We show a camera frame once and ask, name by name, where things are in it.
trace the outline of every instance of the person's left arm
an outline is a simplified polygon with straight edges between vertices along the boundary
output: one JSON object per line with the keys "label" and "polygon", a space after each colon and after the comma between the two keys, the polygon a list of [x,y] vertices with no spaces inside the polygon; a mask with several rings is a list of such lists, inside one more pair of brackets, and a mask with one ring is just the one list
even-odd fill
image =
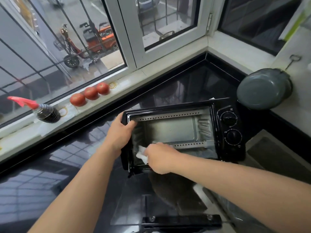
{"label": "person's left arm", "polygon": [[112,122],[103,144],[50,204],[28,233],[91,233],[101,211],[115,159],[131,137],[136,123]]}

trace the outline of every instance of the red tomato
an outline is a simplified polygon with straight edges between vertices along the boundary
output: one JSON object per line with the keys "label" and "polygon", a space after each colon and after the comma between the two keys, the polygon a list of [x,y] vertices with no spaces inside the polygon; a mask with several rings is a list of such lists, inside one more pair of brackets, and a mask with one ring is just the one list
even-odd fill
{"label": "red tomato", "polygon": [[96,86],[96,90],[101,95],[108,95],[109,94],[109,85],[107,83],[98,83]]}
{"label": "red tomato", "polygon": [[88,87],[84,90],[84,95],[89,100],[96,100],[98,98],[98,93],[95,87]]}
{"label": "red tomato", "polygon": [[86,104],[85,96],[81,93],[73,94],[70,98],[70,103],[74,106],[83,106]]}

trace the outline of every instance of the black knob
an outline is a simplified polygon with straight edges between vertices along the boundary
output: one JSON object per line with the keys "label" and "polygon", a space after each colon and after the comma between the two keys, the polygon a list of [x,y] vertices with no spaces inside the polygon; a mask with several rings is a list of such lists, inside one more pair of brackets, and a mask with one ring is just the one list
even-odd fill
{"label": "black knob", "polygon": [[235,129],[230,129],[227,131],[226,134],[226,141],[230,145],[237,145],[241,142],[242,140],[242,135],[238,130]]}
{"label": "black knob", "polygon": [[220,117],[221,121],[228,126],[233,126],[236,124],[238,118],[236,117],[235,113],[233,112],[224,112],[221,117]]}

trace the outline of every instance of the toaster oven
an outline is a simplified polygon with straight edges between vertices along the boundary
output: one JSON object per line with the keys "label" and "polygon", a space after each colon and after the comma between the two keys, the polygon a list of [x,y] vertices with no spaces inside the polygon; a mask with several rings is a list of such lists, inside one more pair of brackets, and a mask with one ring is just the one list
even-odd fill
{"label": "toaster oven", "polygon": [[182,153],[237,162],[245,158],[241,119],[231,98],[212,99],[155,108],[128,110],[122,124],[137,121],[122,149],[122,166],[129,176],[150,167],[136,157],[138,147],[162,142]]}

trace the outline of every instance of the white window sill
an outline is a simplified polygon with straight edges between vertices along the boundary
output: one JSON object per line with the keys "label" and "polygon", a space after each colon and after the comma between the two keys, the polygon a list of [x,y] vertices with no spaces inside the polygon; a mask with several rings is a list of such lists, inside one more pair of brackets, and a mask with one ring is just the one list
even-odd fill
{"label": "white window sill", "polygon": [[[76,122],[89,113],[104,107],[108,103],[117,100],[130,91],[207,50],[246,74],[270,67],[275,58],[254,46],[216,31],[213,37],[204,36],[126,76],[123,75],[126,74],[127,70],[123,69],[124,74],[119,73],[118,75],[121,76],[118,77],[118,80],[116,80],[116,75],[110,75],[100,80],[107,83],[115,81],[117,86],[111,89],[109,95],[101,96],[95,101],[88,101],[85,106],[77,108],[78,113],[75,117],[64,122],[50,133]],[[70,96],[67,96],[52,105],[58,108],[64,107],[69,104],[69,98]],[[38,127],[41,122],[33,123],[34,118],[34,115],[31,114],[0,129],[0,138],[2,138],[0,140],[0,161],[43,139],[38,133]]]}

